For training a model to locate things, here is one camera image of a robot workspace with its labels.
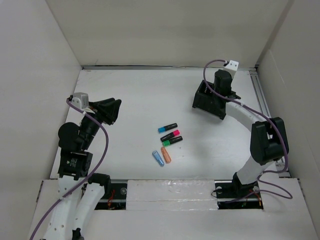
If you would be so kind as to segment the blue cap highlighter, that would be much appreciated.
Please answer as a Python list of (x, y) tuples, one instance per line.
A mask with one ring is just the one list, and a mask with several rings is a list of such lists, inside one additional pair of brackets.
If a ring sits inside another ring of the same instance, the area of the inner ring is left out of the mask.
[(165, 126), (162, 126), (162, 127), (158, 128), (158, 132), (159, 133), (163, 133), (163, 132), (166, 132), (168, 130), (175, 129), (177, 127), (178, 127), (177, 123), (171, 123), (169, 125), (165, 125)]

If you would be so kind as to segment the pink cap highlighter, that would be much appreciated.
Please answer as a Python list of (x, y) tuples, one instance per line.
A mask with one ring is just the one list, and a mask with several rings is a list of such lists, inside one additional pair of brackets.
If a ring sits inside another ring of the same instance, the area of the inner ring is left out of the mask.
[(166, 134), (165, 136), (161, 137), (160, 140), (161, 140), (161, 142), (165, 142), (165, 141), (167, 141), (169, 139), (172, 139), (172, 138), (178, 136), (179, 134), (180, 134), (180, 131), (179, 130), (175, 130), (175, 131), (172, 131), (172, 132)]

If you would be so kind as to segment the green cap highlighter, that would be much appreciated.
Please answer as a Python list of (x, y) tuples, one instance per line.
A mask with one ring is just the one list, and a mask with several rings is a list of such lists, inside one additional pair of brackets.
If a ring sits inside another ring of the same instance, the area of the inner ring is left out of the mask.
[(171, 138), (171, 139), (165, 140), (165, 141), (162, 143), (162, 145), (163, 145), (164, 147), (167, 147), (167, 146), (170, 146), (170, 145), (172, 145), (172, 144), (178, 143), (178, 142), (180, 142), (180, 141), (182, 141), (182, 140), (183, 140), (183, 137), (182, 137), (182, 136), (177, 136), (177, 137), (173, 137), (173, 138)]

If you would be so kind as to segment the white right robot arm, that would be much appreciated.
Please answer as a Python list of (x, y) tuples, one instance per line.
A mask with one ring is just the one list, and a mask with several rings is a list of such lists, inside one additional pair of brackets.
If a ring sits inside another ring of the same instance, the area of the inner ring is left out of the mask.
[(214, 115), (221, 120), (233, 117), (250, 131), (249, 159), (233, 175), (230, 184), (216, 191), (219, 198), (235, 202), (259, 192), (258, 180), (273, 162), (288, 155), (289, 144), (284, 121), (250, 110), (232, 90), (232, 81), (233, 76), (227, 70), (214, 74)]

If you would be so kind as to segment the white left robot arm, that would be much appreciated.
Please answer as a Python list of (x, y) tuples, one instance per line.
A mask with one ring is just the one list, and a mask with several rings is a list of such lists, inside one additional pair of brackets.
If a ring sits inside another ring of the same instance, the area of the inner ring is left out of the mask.
[(108, 98), (89, 101), (86, 93), (74, 93), (66, 103), (83, 115), (80, 124), (67, 122), (58, 130), (60, 163), (58, 168), (59, 199), (43, 236), (44, 240), (82, 240), (85, 228), (101, 198), (111, 194), (107, 174), (90, 170), (93, 154), (88, 151), (97, 132), (107, 137), (103, 125), (113, 125), (122, 101)]

